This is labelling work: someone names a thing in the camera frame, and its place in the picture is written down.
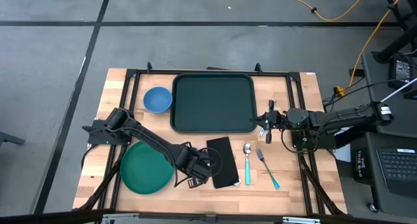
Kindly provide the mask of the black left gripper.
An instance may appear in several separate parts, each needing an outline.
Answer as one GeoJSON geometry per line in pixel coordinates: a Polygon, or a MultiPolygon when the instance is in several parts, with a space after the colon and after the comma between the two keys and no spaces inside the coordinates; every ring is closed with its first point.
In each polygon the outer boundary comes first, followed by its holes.
{"type": "Polygon", "coordinates": [[[196,188],[206,184],[209,175],[214,175],[214,171],[210,167],[216,165],[215,162],[212,163],[209,160],[208,150],[195,148],[190,142],[185,142],[180,146],[182,147],[182,152],[179,170],[187,175],[189,188],[196,188]]]}

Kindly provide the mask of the teal-handled spoon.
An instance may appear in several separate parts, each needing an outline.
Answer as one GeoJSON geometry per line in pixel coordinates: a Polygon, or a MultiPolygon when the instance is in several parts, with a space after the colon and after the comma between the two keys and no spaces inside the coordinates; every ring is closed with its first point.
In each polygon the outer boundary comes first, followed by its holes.
{"type": "Polygon", "coordinates": [[[246,159],[246,163],[245,163],[245,185],[249,186],[251,184],[249,156],[250,156],[250,153],[252,151],[251,150],[251,145],[250,145],[249,142],[244,143],[243,151],[245,153],[245,159],[246,159]]]}

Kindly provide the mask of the black laptop keyboard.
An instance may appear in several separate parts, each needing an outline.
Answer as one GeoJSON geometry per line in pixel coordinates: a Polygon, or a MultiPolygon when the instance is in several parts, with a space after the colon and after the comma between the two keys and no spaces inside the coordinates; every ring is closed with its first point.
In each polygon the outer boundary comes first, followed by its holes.
{"type": "Polygon", "coordinates": [[[377,157],[390,193],[417,198],[417,150],[379,148],[377,157]]]}

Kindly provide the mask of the silver bracket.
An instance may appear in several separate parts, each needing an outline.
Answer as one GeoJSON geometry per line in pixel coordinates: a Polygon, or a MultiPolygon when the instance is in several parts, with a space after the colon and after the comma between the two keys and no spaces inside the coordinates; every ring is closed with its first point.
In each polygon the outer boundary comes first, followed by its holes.
{"type": "Polygon", "coordinates": [[[306,217],[282,217],[282,224],[321,224],[321,220],[306,217]]]}
{"type": "Polygon", "coordinates": [[[104,224],[115,224],[116,221],[124,221],[126,219],[138,219],[140,215],[138,213],[115,213],[104,214],[102,216],[102,222],[104,224]]]}

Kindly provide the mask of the blue bowl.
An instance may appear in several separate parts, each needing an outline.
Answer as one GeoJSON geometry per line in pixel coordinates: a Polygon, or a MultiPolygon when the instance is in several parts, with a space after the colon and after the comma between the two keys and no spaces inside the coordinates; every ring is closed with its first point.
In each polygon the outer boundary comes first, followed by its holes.
{"type": "Polygon", "coordinates": [[[167,111],[171,107],[172,101],[172,94],[165,87],[153,87],[143,97],[143,105],[151,113],[167,111]]]}

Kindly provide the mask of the black tote bag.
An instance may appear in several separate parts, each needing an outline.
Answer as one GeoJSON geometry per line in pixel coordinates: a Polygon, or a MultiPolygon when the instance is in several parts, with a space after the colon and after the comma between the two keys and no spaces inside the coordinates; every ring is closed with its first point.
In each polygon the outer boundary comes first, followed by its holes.
{"type": "Polygon", "coordinates": [[[351,158],[354,181],[372,186],[374,182],[369,150],[365,147],[354,149],[351,158]]]}

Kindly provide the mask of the white paper sheet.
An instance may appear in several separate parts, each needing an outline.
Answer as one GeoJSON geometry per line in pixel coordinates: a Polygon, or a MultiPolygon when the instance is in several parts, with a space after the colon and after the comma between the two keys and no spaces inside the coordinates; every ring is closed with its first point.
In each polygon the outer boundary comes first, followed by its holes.
{"type": "Polygon", "coordinates": [[[348,145],[345,145],[344,147],[336,149],[334,151],[334,156],[339,161],[350,163],[351,162],[351,145],[348,144],[348,145]]]}

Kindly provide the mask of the black stand legs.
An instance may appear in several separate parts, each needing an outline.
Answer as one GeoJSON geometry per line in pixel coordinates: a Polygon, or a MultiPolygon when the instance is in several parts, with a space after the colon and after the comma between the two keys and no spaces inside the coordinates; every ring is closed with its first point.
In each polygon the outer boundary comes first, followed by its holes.
{"type": "Polygon", "coordinates": [[[407,44],[411,45],[412,50],[417,49],[417,0],[407,0],[412,10],[409,17],[401,16],[397,8],[397,3],[393,0],[388,1],[388,12],[393,12],[403,34],[395,39],[390,45],[381,51],[372,51],[373,58],[378,63],[387,63],[400,49],[407,44]]]}

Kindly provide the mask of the black aluminium table frame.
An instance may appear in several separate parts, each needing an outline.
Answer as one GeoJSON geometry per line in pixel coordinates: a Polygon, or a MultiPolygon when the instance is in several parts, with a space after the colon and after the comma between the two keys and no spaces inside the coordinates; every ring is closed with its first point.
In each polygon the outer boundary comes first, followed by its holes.
{"type": "MultiPolygon", "coordinates": [[[[190,142],[195,148],[203,148],[214,139],[213,133],[178,133],[170,125],[170,114],[151,113],[143,105],[145,93],[157,86],[170,89],[177,77],[176,70],[141,70],[138,82],[126,79],[127,70],[111,68],[104,83],[96,116],[105,119],[117,107],[121,94],[126,101],[134,103],[135,118],[147,129],[170,143],[190,142]]],[[[258,114],[268,108],[268,101],[284,111],[301,107],[320,111],[323,106],[317,77],[313,72],[250,72],[255,88],[258,114]]],[[[296,154],[289,152],[294,137],[289,132],[274,130],[271,144],[259,130],[229,135],[240,178],[245,177],[244,143],[251,145],[249,186],[241,182],[237,186],[216,189],[212,182],[197,188],[189,188],[185,176],[178,174],[160,191],[139,195],[130,191],[124,183],[112,180],[97,207],[114,207],[120,212],[156,212],[180,214],[233,214],[257,216],[304,216],[308,210],[317,212],[321,203],[310,182],[302,178],[296,154]],[[275,189],[265,166],[257,157],[260,148],[266,164],[280,185],[275,189]]]]}

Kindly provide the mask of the grey furniture leg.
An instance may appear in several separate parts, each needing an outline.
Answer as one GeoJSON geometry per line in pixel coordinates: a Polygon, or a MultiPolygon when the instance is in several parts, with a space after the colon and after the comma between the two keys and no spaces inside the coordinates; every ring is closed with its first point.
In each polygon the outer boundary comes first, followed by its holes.
{"type": "Polygon", "coordinates": [[[25,140],[19,137],[4,133],[4,132],[0,132],[0,146],[3,143],[13,143],[15,145],[23,145],[25,143],[25,140]]]}

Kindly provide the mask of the black cloth napkin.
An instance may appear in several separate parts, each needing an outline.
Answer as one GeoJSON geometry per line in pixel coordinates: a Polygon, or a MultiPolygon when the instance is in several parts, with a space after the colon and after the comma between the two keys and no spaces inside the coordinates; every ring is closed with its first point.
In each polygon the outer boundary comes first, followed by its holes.
{"type": "Polygon", "coordinates": [[[238,184],[240,178],[229,138],[208,140],[207,148],[214,187],[219,189],[238,184]]]}

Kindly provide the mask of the dark green serving tray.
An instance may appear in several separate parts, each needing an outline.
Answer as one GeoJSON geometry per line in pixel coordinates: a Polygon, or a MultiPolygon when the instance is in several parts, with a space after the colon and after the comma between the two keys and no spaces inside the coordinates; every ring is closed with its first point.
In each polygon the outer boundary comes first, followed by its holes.
{"type": "Polygon", "coordinates": [[[181,74],[173,80],[170,125],[178,133],[256,129],[253,79],[242,73],[181,74]]]}

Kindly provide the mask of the green plate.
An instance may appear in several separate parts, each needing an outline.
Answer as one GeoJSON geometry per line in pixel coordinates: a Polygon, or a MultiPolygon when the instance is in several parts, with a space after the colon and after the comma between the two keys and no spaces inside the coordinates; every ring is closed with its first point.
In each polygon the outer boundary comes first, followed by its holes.
{"type": "Polygon", "coordinates": [[[174,168],[161,153],[139,141],[124,154],[120,174],[130,191],[149,195],[160,191],[170,182],[174,168]]]}

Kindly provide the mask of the grey cart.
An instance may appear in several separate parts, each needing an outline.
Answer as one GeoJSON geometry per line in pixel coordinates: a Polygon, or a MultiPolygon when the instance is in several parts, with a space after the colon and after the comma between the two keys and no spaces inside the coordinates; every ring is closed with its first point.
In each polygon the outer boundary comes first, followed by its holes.
{"type": "Polygon", "coordinates": [[[385,214],[417,218],[417,198],[397,195],[387,190],[377,157],[377,149],[379,148],[409,148],[417,150],[417,139],[379,133],[365,133],[351,142],[351,157],[354,149],[363,147],[369,150],[373,171],[374,184],[370,186],[372,203],[377,204],[379,211],[385,214]]]}

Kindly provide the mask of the teal-handled fork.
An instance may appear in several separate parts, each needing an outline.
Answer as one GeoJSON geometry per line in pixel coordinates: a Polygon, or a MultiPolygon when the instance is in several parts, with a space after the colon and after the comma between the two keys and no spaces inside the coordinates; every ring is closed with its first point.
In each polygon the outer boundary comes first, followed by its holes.
{"type": "Polygon", "coordinates": [[[259,158],[259,160],[260,160],[260,161],[263,163],[263,165],[265,166],[265,169],[266,169],[266,171],[267,171],[268,175],[270,176],[270,179],[271,179],[271,181],[272,181],[272,183],[273,183],[273,185],[274,185],[274,188],[275,188],[275,189],[280,189],[280,185],[278,184],[278,182],[277,182],[277,181],[276,181],[276,179],[274,178],[273,174],[271,173],[270,169],[268,168],[268,165],[266,164],[265,157],[264,157],[264,155],[263,155],[262,150],[261,150],[260,148],[258,148],[258,149],[256,150],[256,153],[257,153],[257,157],[259,158]]]}

